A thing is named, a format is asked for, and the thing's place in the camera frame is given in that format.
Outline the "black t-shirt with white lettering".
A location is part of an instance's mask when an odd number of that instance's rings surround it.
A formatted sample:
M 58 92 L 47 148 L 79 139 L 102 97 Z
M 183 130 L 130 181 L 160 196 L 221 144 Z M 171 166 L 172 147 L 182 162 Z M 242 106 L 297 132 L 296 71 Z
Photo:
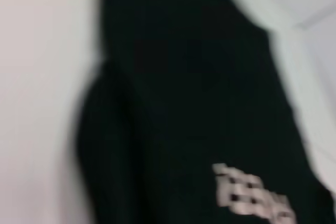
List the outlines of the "black t-shirt with white lettering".
M 76 152 L 96 224 L 336 224 L 267 33 L 232 0 L 101 0 Z

